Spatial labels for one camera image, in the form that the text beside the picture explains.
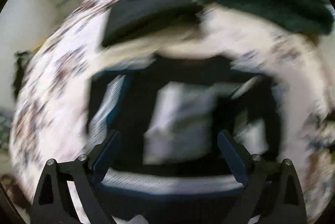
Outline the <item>white floral fleece blanket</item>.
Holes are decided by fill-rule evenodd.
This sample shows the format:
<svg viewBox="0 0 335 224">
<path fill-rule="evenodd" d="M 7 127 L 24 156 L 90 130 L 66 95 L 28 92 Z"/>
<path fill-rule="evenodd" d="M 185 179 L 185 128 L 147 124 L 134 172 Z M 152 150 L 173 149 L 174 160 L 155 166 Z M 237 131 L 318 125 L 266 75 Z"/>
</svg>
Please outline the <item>white floral fleece blanket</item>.
<svg viewBox="0 0 335 224">
<path fill-rule="evenodd" d="M 287 123 L 281 157 L 293 160 L 309 223 L 334 195 L 334 82 L 312 41 L 256 15 L 216 3 L 202 17 L 204 38 L 193 28 L 162 31 L 101 49 L 108 8 L 121 0 L 85 0 L 30 61 L 10 135 L 10 155 L 22 191 L 32 200 L 49 158 L 73 160 L 87 147 L 89 78 L 106 67 L 147 65 L 154 54 L 211 57 L 225 54 L 236 69 L 275 76 Z"/>
</svg>

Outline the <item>folded black and cream garment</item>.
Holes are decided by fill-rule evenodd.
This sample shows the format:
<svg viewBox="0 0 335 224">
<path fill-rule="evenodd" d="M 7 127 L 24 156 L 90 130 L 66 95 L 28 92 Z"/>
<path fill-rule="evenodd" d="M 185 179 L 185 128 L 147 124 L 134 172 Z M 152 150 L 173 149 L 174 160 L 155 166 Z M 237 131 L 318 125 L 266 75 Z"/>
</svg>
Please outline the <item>folded black and cream garment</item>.
<svg viewBox="0 0 335 224">
<path fill-rule="evenodd" d="M 110 8 L 102 47 L 135 39 L 176 22 L 198 24 L 202 7 L 193 0 L 120 0 Z"/>
</svg>

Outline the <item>striped black white teal sweater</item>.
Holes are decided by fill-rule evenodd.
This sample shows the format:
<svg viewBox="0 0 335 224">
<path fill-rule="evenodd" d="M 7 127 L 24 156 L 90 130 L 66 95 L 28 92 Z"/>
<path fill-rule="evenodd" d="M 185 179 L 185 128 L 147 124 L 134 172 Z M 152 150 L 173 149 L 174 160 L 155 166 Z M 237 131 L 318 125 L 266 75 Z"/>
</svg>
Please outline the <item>striped black white teal sweater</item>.
<svg viewBox="0 0 335 224">
<path fill-rule="evenodd" d="M 230 60 L 155 56 L 150 63 L 104 69 L 90 81 L 90 147 L 111 141 L 93 165 L 108 212 L 149 223 L 219 223 L 242 186 L 218 146 L 221 132 L 263 122 L 275 161 L 281 117 L 275 82 Z"/>
</svg>

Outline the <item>black clothes on wall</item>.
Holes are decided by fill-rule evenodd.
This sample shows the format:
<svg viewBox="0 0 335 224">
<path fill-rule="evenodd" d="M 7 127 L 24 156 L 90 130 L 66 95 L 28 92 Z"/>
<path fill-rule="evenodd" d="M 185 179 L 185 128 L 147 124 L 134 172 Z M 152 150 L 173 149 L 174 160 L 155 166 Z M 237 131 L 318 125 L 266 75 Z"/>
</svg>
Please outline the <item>black clothes on wall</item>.
<svg viewBox="0 0 335 224">
<path fill-rule="evenodd" d="M 32 52 L 28 50 L 23 52 L 15 52 L 14 57 L 15 57 L 15 74 L 14 74 L 14 81 L 11 87 L 14 99 L 17 100 L 19 91 L 22 86 L 25 70 L 27 68 L 30 59 L 32 58 Z"/>
</svg>

